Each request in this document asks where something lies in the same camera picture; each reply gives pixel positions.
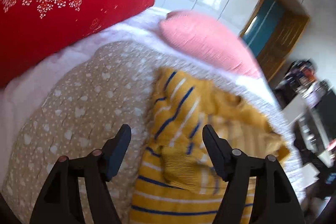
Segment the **cluttered clothes rack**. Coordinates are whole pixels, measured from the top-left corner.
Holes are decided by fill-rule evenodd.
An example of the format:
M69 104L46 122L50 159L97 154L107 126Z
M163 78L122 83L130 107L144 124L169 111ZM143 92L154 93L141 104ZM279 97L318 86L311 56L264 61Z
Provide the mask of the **cluttered clothes rack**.
M319 80L317 67L312 59L297 60L291 63L274 94L282 108L296 96L301 96L307 106L315 107L331 89L328 80Z

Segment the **white shelving unit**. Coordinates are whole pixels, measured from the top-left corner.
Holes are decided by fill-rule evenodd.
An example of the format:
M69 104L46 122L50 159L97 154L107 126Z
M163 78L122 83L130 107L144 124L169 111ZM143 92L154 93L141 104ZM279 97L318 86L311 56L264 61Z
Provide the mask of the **white shelving unit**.
M309 97L297 94L283 108L282 113L295 136L301 138L307 149L315 153L326 166L331 167L333 157L329 138L317 111L312 108L312 103L316 102L316 99L311 100Z

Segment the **yellow striped knit sweater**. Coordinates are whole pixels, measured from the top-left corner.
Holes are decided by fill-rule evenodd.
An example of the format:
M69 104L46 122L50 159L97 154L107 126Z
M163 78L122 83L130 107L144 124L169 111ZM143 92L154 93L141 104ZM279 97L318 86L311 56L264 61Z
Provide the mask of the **yellow striped knit sweater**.
M135 181L131 223L211 223L227 183L215 172L202 129L248 156L290 152L267 118L242 97L183 71L163 67L153 94L150 139Z

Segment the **red floral pillow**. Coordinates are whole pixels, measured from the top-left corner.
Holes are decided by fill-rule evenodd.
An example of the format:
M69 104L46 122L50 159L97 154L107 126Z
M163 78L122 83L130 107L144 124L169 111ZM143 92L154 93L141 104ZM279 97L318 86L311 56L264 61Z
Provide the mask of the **red floral pillow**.
M1 86L154 0L1 0Z

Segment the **pink ribbed pillow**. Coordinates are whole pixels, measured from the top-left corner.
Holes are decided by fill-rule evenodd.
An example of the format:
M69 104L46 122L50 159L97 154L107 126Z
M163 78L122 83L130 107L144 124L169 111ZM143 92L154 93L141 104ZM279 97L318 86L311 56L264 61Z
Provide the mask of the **pink ribbed pillow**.
M215 18L195 11L169 12L159 29L169 46L224 71L254 77L262 71L247 45Z

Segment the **beige quilted bedspread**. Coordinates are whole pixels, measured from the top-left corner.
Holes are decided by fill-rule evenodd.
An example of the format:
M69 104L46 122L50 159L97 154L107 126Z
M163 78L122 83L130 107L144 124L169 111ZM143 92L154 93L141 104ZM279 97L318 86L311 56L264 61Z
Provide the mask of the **beige quilted bedspread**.
M285 141L290 154L281 165L297 197L303 198L301 159L292 146L294 136L288 122L277 107L186 60L136 42L114 42L99 48L60 79L18 133L2 194L23 223L30 221L39 192L59 156L86 156L114 137L123 124L131 127L130 144L117 176L107 187L122 223L131 223L135 181L154 123L153 94L163 67L210 80L263 114Z

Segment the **white bed sheet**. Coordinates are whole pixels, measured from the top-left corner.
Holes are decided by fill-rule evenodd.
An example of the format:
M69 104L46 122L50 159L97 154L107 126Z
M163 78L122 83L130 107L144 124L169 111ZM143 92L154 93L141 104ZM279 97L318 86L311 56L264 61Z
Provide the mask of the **white bed sheet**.
M178 52L163 40L158 24L165 19L167 9L151 7L144 12L106 28L55 53L1 89L1 179L7 173L12 146L25 120L45 100L53 86L71 69L89 60L102 46L134 40L149 48L179 57L198 67L231 79L247 88L274 107L279 107L264 77L255 79L222 69Z

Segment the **black television screen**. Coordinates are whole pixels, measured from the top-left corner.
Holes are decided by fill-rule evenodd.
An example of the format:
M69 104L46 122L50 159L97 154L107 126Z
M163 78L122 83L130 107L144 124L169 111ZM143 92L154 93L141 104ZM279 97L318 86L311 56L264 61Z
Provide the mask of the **black television screen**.
M331 89L328 91L314 107L329 141L336 137L336 95Z

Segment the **brown wooden door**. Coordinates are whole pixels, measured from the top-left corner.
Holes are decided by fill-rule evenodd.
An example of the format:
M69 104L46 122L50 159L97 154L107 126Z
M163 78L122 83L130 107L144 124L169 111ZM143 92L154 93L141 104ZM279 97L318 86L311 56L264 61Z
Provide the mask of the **brown wooden door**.
M284 65L309 22L298 0L259 0L240 32L267 81Z

